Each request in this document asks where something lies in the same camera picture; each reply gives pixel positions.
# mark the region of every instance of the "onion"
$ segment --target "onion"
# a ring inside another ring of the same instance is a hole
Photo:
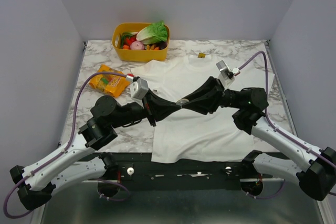
[[[135,41],[131,44],[131,49],[132,50],[143,50],[145,49],[145,46],[140,41]]]

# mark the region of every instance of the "basket of vegetables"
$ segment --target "basket of vegetables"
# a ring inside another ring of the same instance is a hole
[[[164,61],[169,44],[169,28],[157,23],[122,23],[116,27],[112,44],[125,61]]]

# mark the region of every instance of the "marble table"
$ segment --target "marble table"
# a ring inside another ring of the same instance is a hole
[[[230,62],[237,62],[235,66],[241,66],[257,51],[266,51],[262,41],[245,41],[245,40],[171,40],[166,60],[171,60],[175,57],[183,55],[198,55],[199,52],[205,54],[214,54],[218,57],[230,58]],[[75,98],[84,81],[93,73],[95,73],[101,64],[108,65],[124,73],[129,73],[130,69],[136,66],[141,66],[142,62],[127,62],[121,61],[110,40],[91,40],[88,41],[86,52],[81,65],[79,77],[74,92],[72,105],[67,116],[66,126],[61,138],[61,143],[69,140],[71,132],[71,121],[73,116],[73,107]],[[253,63],[254,67],[260,70],[265,70],[262,57],[257,57]],[[83,126],[88,119],[92,117],[90,113],[91,107],[94,106],[96,100],[102,96],[102,93],[93,90],[90,86],[86,86],[79,100],[76,132]],[[117,98],[117,101],[124,105],[132,102],[130,98],[130,89],[127,87],[122,94]],[[269,115],[270,118],[290,131],[288,119],[284,110],[282,99],[279,94],[276,79],[272,84],[269,92]],[[153,150],[153,135],[154,128],[151,127],[147,120],[143,120],[140,124],[128,128],[117,128],[118,137],[111,143],[103,147],[100,152],[152,152]],[[255,149],[261,151],[277,151],[275,148],[266,142],[254,138]]]

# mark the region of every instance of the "white t-shirt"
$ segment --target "white t-shirt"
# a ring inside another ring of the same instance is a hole
[[[177,57],[168,62],[152,60],[131,69],[148,82],[158,96],[176,102],[199,88],[210,76],[219,75],[217,56]],[[265,72],[244,68],[230,86],[232,90],[245,87],[265,87]],[[253,137],[240,131],[233,122],[233,108],[218,108],[213,114],[202,115],[181,109],[156,124],[152,161],[174,163],[181,158],[204,162],[243,159],[254,149]]]

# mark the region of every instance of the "yellow plastic bag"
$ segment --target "yellow plastic bag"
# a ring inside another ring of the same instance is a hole
[[[123,73],[102,64],[98,72],[104,71]],[[118,97],[121,92],[130,84],[130,82],[126,81],[125,77],[114,76],[112,74],[100,74],[93,77],[89,84],[92,88],[98,89],[105,94]]]

